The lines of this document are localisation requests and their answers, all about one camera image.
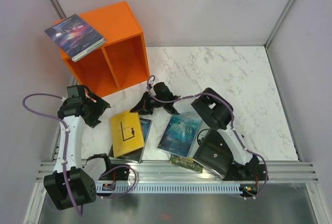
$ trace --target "book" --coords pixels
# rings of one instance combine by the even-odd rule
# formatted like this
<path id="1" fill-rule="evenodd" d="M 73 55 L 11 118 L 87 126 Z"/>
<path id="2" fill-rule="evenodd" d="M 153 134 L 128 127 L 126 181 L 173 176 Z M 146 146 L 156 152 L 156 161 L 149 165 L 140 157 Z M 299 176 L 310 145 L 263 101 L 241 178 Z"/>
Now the book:
<path id="1" fill-rule="evenodd" d="M 170 164 L 174 164 L 199 173 L 203 172 L 203 166 L 195 162 L 192 158 L 182 158 L 176 155 L 171 155 Z"/>
<path id="2" fill-rule="evenodd" d="M 233 154 L 224 138 L 217 131 L 210 129 L 193 160 L 224 178 L 233 162 Z"/>
<path id="3" fill-rule="evenodd" d="M 138 113 L 127 110 L 111 117 L 109 122 L 115 158 L 144 147 Z"/>
<path id="4" fill-rule="evenodd" d="M 181 157 L 188 157 L 201 122 L 201 117 L 196 113 L 173 115 L 158 149 Z"/>
<path id="5" fill-rule="evenodd" d="M 151 127 L 151 120 L 140 118 L 140 123 L 141 123 L 143 139 L 144 139 L 144 147 L 140 148 L 138 150 L 132 151 L 128 154 L 122 155 L 122 156 L 118 157 L 119 159 L 123 159 L 123 160 L 129 161 L 129 162 L 141 163 L 142 155 L 143 155 L 145 144 L 146 144 L 147 135 L 148 135 L 148 133 L 150 131 L 150 127 Z M 114 157 L 113 146 L 110 148 L 109 157 Z"/>
<path id="6" fill-rule="evenodd" d="M 45 30 L 45 33 L 72 59 L 77 62 L 106 40 L 77 14 Z"/>

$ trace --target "yellow book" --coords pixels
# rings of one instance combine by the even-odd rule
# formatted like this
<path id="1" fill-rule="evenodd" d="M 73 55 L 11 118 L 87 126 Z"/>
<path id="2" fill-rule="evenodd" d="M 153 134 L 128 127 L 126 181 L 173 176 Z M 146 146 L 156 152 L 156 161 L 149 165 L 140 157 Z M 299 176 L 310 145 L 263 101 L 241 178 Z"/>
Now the yellow book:
<path id="1" fill-rule="evenodd" d="M 110 118 L 114 157 L 120 157 L 144 147 L 138 113 L 129 110 Z"/>

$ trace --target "blue book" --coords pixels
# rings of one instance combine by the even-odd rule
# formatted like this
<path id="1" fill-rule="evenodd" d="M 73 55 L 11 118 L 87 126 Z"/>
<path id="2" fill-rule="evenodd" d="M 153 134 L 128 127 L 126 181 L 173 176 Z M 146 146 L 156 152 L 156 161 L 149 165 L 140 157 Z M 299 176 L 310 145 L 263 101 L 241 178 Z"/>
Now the blue book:
<path id="1" fill-rule="evenodd" d="M 77 14 L 45 30 L 45 33 L 74 61 L 103 45 L 104 37 Z"/>
<path id="2" fill-rule="evenodd" d="M 196 113 L 173 115 L 158 148 L 187 158 L 201 122 L 201 117 Z"/>

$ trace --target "orange cubby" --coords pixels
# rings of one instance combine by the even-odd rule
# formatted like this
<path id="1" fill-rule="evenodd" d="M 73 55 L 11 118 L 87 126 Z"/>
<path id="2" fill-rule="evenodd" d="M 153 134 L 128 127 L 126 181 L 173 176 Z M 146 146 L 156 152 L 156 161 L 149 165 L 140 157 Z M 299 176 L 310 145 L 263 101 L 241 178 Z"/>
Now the orange cubby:
<path id="1" fill-rule="evenodd" d="M 79 15 L 102 34 L 106 43 L 77 62 L 61 57 L 80 84 L 106 96 L 146 81 L 149 66 L 143 31 L 127 2 Z"/>

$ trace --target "marble surface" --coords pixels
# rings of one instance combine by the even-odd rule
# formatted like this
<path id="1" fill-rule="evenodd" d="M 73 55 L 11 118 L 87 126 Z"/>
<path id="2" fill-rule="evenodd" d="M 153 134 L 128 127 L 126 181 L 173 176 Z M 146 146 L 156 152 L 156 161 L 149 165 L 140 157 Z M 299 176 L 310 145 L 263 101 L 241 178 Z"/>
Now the marble surface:
<path id="1" fill-rule="evenodd" d="M 211 87 L 233 107 L 237 129 L 247 147 L 266 160 L 297 160 L 280 98 L 264 47 L 148 47 L 150 73 L 175 95 L 192 95 Z M 109 118 L 133 107 L 146 91 L 146 82 L 104 97 L 111 105 L 95 129 L 86 127 L 82 158 L 108 152 L 112 143 Z M 157 145 L 169 122 L 156 109 L 143 154 L 144 160 L 168 160 Z"/>

